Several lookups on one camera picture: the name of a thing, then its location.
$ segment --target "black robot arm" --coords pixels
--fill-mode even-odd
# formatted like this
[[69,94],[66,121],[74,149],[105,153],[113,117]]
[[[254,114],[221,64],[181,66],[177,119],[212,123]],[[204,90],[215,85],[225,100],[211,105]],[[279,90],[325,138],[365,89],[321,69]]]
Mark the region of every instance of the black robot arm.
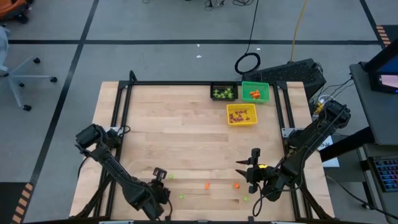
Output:
[[[261,195],[274,202],[279,199],[283,191],[302,189],[306,198],[313,198],[307,189],[303,188],[303,169],[305,161],[317,150],[319,145],[337,128],[343,128],[348,124],[351,115],[346,105],[331,100],[321,111],[319,117],[304,130],[293,130],[284,138],[284,147],[289,153],[283,157],[275,167],[258,164],[260,149],[252,149],[252,157],[247,161],[237,161],[239,164],[252,165],[247,171],[236,170],[251,183],[249,193],[257,191],[257,183],[264,181]],[[284,186],[298,187],[284,190]]]
[[[149,183],[130,176],[109,150],[120,145],[118,133],[113,129],[105,132],[101,126],[92,124],[76,135],[76,143],[82,154],[99,162],[116,180],[122,187],[124,198],[132,207],[137,211],[142,209],[150,220],[161,216],[164,210],[160,203],[166,204],[170,196],[170,190],[162,183],[166,171],[155,168],[156,178]],[[96,146],[93,151],[86,149],[94,143]]]

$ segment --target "green tray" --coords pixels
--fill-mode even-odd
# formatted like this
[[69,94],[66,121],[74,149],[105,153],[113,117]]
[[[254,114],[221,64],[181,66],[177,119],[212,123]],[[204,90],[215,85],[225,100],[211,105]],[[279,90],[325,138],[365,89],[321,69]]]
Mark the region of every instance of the green tray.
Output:
[[[259,90],[260,98],[253,99],[250,92]],[[258,82],[242,82],[242,99],[250,103],[265,103],[269,101],[269,85],[268,83]]]

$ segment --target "wooden tabletop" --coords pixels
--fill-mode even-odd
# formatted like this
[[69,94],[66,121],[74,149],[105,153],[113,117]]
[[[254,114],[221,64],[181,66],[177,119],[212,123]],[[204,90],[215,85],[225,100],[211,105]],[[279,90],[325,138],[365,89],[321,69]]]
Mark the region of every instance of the wooden tabletop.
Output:
[[[117,82],[104,82],[99,93],[93,122],[109,127],[117,92]],[[304,128],[311,123],[302,83],[288,83],[295,125]],[[172,174],[165,186],[171,190],[172,220],[245,221],[252,215],[259,194],[248,193],[249,185],[235,169],[246,170],[235,161],[245,160],[251,149],[259,147],[259,162],[274,166],[284,156],[275,98],[256,104],[258,123],[254,126],[231,127],[227,124],[225,101],[212,101],[209,86],[134,85],[127,116],[131,132],[125,135],[121,164],[142,181],[154,178],[152,172],[160,167]],[[284,121],[288,125],[283,94]],[[81,169],[70,215],[76,215],[98,188],[101,166],[88,159]],[[333,216],[328,187],[318,152],[305,164],[309,191],[324,210]],[[205,189],[206,182],[210,188]],[[107,195],[104,194],[101,214]],[[304,217],[302,198],[300,211]],[[256,221],[294,221],[290,193],[284,192],[276,202],[263,201]],[[161,219],[169,214],[169,205]],[[147,220],[143,211],[135,211],[116,187],[112,219]]]

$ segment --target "yellow tray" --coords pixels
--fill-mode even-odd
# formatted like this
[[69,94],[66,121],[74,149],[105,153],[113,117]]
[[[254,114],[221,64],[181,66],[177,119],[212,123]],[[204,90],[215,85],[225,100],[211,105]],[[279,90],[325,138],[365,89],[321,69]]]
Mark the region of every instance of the yellow tray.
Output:
[[[247,114],[238,113],[239,111],[245,111],[245,110],[247,110]],[[239,115],[241,115],[244,120],[233,121],[230,117],[231,114],[234,116],[234,118],[237,118]],[[239,104],[239,105],[226,105],[226,117],[228,120],[228,124],[231,126],[249,126],[257,124],[256,106],[254,106],[254,104],[252,103]]]

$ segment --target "black container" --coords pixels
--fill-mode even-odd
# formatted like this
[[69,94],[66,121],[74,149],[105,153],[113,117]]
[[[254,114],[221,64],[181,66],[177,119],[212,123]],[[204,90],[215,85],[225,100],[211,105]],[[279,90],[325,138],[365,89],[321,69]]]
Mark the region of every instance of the black container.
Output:
[[[232,89],[232,98],[217,98],[213,96],[214,90],[224,91],[228,88]],[[236,82],[212,82],[210,85],[210,98],[215,101],[235,101],[238,99],[238,84]]]

